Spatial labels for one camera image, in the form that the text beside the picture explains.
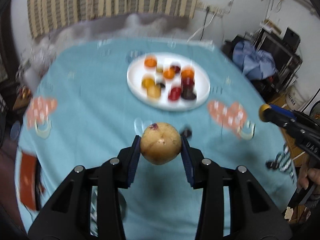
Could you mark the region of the right hand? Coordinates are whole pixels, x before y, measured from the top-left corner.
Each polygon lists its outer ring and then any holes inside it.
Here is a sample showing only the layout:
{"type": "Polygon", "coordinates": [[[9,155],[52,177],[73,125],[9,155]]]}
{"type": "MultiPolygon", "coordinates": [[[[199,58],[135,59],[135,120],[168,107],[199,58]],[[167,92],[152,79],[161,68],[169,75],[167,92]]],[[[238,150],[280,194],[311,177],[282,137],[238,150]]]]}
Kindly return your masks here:
{"type": "Polygon", "coordinates": [[[317,186],[320,184],[320,171],[317,168],[310,166],[310,161],[306,160],[300,168],[297,187],[299,189],[307,189],[309,187],[309,180],[315,183],[317,186]]]}

